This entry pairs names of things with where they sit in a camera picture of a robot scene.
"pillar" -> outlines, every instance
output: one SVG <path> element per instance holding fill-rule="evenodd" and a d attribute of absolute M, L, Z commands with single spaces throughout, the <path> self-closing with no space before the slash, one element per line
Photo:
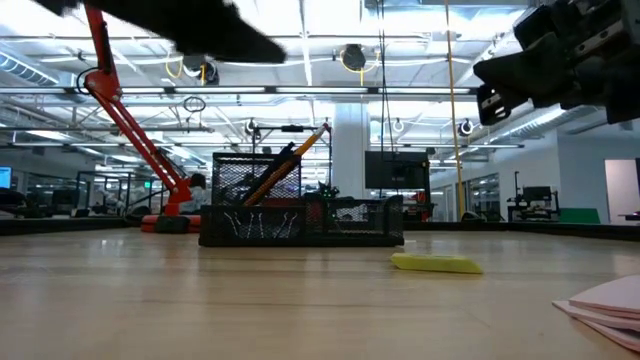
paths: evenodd
<path fill-rule="evenodd" d="M 369 149 L 367 104 L 338 103 L 333 118 L 333 171 L 338 196 L 369 198 L 364 188 L 364 152 Z"/>

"green panel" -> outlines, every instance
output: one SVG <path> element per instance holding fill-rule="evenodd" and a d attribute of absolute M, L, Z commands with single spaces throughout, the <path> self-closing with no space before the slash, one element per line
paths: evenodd
<path fill-rule="evenodd" d="M 566 224 L 600 224 L 597 209 L 562 208 L 559 222 Z"/>

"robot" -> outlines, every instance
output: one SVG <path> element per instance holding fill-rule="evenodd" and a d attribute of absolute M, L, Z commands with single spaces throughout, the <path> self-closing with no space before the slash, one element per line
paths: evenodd
<path fill-rule="evenodd" d="M 477 101 L 482 125 L 503 121 L 531 100 L 606 108 L 611 124 L 640 117 L 640 3 L 557 0 L 514 28 L 522 51 L 478 62 L 484 81 Z"/>

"black monitor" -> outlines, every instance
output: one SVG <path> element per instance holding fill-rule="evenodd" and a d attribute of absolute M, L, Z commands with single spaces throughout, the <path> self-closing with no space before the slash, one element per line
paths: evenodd
<path fill-rule="evenodd" d="M 429 156 L 426 152 L 365 151 L 367 189 L 429 188 Z"/>
<path fill-rule="evenodd" d="M 550 201 L 550 186 L 529 186 L 522 189 L 522 198 L 525 201 Z"/>

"paper stack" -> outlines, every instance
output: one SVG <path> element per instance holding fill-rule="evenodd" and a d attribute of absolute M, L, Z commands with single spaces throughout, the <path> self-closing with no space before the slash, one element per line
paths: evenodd
<path fill-rule="evenodd" d="M 616 343 L 640 352 L 640 275 L 596 286 L 553 305 Z"/>

